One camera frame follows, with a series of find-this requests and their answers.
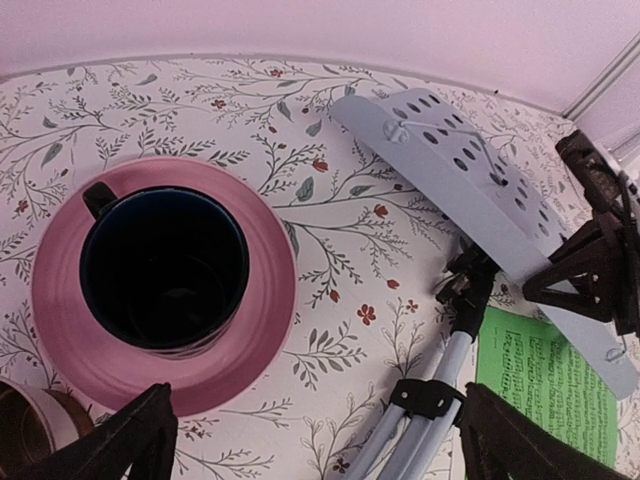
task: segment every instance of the pink plate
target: pink plate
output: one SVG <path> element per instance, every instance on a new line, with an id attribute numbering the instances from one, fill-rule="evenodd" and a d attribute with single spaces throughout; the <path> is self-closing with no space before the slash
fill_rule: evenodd
<path id="1" fill-rule="evenodd" d="M 169 360 L 131 347 L 93 318 L 80 290 L 79 259 L 93 218 L 76 192 L 49 224 L 35 260 L 34 321 L 53 364 L 78 390 L 117 410 L 151 384 L 169 382 L 177 415 L 215 408 L 250 386 L 282 347 L 295 313 L 295 256 L 287 233 L 260 195 L 207 164 L 153 158 L 117 167 L 103 181 L 118 196 L 176 185 L 199 190 L 225 205 L 249 244 L 249 284 L 223 337 L 209 351 Z"/>

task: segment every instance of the mug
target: mug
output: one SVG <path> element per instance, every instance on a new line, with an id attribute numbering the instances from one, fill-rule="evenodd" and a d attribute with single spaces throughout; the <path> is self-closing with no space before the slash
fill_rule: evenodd
<path id="1" fill-rule="evenodd" d="M 229 211 L 176 186 L 117 198 L 98 182 L 83 200 L 95 223 L 80 255 L 80 285 L 100 325 L 170 358 L 210 348 L 249 280 L 247 241 Z"/>
<path id="2" fill-rule="evenodd" d="M 0 479 L 87 435 L 91 418 L 62 392 L 0 378 Z"/>

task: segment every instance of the white perforated tray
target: white perforated tray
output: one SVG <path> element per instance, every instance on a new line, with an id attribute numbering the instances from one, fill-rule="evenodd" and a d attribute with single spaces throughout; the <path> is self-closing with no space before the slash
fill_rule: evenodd
<path id="1" fill-rule="evenodd" d="M 426 89 L 384 100 L 356 95 L 331 115 L 382 156 L 522 285 L 550 265 L 570 236 L 562 220 L 508 159 L 447 102 Z M 568 283 L 556 288 L 574 292 Z M 635 390 L 638 373 L 609 328 L 547 305 L 540 308 L 618 397 Z"/>

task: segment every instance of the tablecloth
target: tablecloth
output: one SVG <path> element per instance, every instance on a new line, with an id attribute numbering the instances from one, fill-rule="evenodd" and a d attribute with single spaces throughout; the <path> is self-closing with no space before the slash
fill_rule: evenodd
<path id="1" fill-rule="evenodd" d="M 140 157 L 193 157 L 243 178 L 285 223 L 299 269 L 283 352 L 222 408 L 183 419 L 175 478 L 335 480 L 395 382 L 428 377 L 451 312 L 432 295 L 459 231 L 383 159 L 328 116 L 343 95 L 426 87 L 466 115 L 571 225 L 589 218 L 555 153 L 574 125 L 495 95 L 350 65 L 266 58 L 126 61 L 0 85 L 0 374 L 72 391 L 32 326 L 39 238 L 91 177 Z M 507 279 L 493 305 L 536 314 Z M 640 348 L 630 348 L 640 365 Z M 640 471 L 640 393 L 619 403 L 618 469 Z M 455 435 L 426 478 L 451 477 Z"/>

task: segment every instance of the mug handle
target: mug handle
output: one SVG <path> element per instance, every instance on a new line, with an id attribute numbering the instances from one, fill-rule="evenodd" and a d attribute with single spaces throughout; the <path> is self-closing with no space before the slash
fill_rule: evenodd
<path id="1" fill-rule="evenodd" d="M 116 194 L 103 182 L 96 182 L 82 192 L 82 200 L 95 219 L 117 199 Z"/>

